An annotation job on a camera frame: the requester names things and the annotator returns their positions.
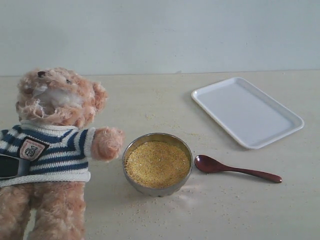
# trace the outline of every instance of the spoon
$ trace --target spoon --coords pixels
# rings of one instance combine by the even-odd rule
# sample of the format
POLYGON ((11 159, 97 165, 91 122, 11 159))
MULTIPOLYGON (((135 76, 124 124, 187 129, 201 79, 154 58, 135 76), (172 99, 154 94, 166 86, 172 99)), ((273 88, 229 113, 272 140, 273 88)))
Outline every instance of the spoon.
POLYGON ((249 170, 249 169, 242 169, 237 167, 226 166, 217 160, 206 156, 206 155, 198 155, 194 158, 195 166, 202 172, 211 174, 211 173, 218 173, 218 172, 238 172, 243 174, 249 174, 258 178, 266 179, 274 183, 281 183, 282 178, 280 176, 263 172, 263 171, 256 171, 256 170, 249 170))

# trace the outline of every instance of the striped sweater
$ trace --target striped sweater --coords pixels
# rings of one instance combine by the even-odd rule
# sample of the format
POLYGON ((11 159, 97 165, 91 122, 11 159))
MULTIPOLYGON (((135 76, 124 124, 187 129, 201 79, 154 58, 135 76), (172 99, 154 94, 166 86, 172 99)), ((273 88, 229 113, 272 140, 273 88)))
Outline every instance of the striped sweater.
POLYGON ((87 157, 96 129, 21 121, 0 132, 0 154, 30 161, 29 175, 0 179, 0 187, 35 182, 88 182, 87 157))

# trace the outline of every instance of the bowl rim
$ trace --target bowl rim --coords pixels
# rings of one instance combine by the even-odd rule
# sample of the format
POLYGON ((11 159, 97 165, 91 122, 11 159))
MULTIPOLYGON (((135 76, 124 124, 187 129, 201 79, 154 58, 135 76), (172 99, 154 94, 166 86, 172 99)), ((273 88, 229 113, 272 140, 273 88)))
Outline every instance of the bowl rim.
POLYGON ((125 148, 124 152, 123 152, 123 155, 122 155, 122 169, 124 171, 124 174, 126 175, 126 177, 128 177, 132 182, 134 182, 135 184, 139 185, 140 187, 142 188, 145 188, 145 189, 148 189, 148 190, 152 190, 152 191, 164 191, 164 190, 167 190, 167 189, 172 189, 172 188, 175 188, 175 187, 178 187, 180 185, 181 182, 185 181, 186 179, 188 179, 190 177, 190 174, 192 172, 192 169, 193 169, 193 154, 192 154, 192 151, 191 149, 189 148, 189 146, 186 144, 186 142, 184 142, 182 139, 180 139, 179 137, 175 136, 175 135, 172 135, 170 133, 165 133, 165 132, 151 132, 151 133, 147 133, 147 134, 144 134, 140 137, 137 137, 136 139, 134 139, 132 142, 130 142, 130 144, 125 148), (185 177, 180 180, 179 182, 173 184, 173 185, 170 185, 170 186, 167 186, 167 187, 163 187, 163 188, 156 188, 156 187, 148 187, 148 186, 143 186, 141 185, 140 183, 136 182, 135 180, 133 180, 127 170, 126 170, 126 167, 125 167, 125 155, 127 153, 127 151, 129 150, 129 148, 136 142, 138 141, 139 139, 142 139, 144 137, 147 137, 147 136, 151 136, 151 135, 167 135, 169 137, 172 137, 172 138, 175 138, 177 139, 178 141, 180 141, 186 148, 187 150, 189 151, 190 153, 190 156, 191 156, 191 159, 190 159, 190 167, 189 167, 189 171, 187 173, 187 175, 185 175, 185 177))

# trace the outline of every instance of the stuffed animal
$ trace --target stuffed animal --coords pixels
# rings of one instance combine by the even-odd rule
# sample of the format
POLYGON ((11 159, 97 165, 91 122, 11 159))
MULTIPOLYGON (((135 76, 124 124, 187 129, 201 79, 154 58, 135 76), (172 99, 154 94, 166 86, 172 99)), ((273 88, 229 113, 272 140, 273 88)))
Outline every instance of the stuffed animal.
POLYGON ((88 158, 119 156, 123 131, 86 126, 105 107, 106 90, 62 67, 33 70, 18 84, 20 124, 0 131, 0 240, 84 240, 88 158))

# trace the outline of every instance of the white wall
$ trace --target white wall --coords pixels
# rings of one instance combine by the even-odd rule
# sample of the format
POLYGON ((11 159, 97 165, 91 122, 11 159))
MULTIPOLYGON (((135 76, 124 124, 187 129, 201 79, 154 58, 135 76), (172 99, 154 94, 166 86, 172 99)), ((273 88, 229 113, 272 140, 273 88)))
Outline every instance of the white wall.
POLYGON ((0 0, 0 75, 320 68, 319 0, 0 0))

